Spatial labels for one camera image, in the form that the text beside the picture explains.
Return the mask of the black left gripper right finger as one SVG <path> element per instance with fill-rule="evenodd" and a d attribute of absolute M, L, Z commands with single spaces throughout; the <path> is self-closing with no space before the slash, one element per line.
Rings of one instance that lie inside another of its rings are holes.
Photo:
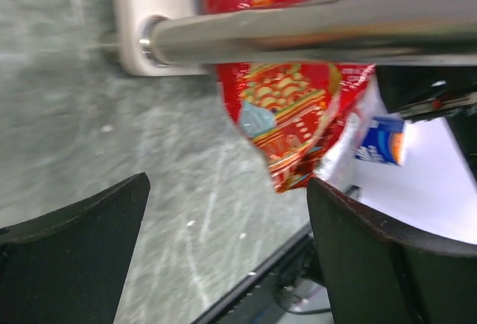
<path fill-rule="evenodd" d="M 476 246 L 410 226 L 319 179 L 310 223 L 335 323 L 475 323 Z"/>

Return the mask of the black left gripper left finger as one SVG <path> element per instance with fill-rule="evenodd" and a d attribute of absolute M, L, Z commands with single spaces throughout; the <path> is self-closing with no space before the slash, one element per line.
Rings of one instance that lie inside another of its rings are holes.
<path fill-rule="evenodd" d="M 1 228 L 1 322 L 113 323 L 150 189 L 135 174 Z"/>

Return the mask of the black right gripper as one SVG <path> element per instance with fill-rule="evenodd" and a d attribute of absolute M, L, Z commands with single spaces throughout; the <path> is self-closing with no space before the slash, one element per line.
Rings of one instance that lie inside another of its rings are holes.
<path fill-rule="evenodd" d="M 411 122 L 445 118 L 476 174 L 475 66 L 377 66 L 376 78 L 388 112 Z"/>

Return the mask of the red candy bag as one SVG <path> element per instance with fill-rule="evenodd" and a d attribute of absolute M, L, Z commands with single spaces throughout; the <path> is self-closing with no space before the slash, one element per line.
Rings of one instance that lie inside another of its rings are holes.
<path fill-rule="evenodd" d="M 208 14 L 305 0 L 203 0 Z M 274 188 L 306 186 L 366 90 L 372 65 L 228 63 L 215 68 L 235 125 L 264 156 Z"/>

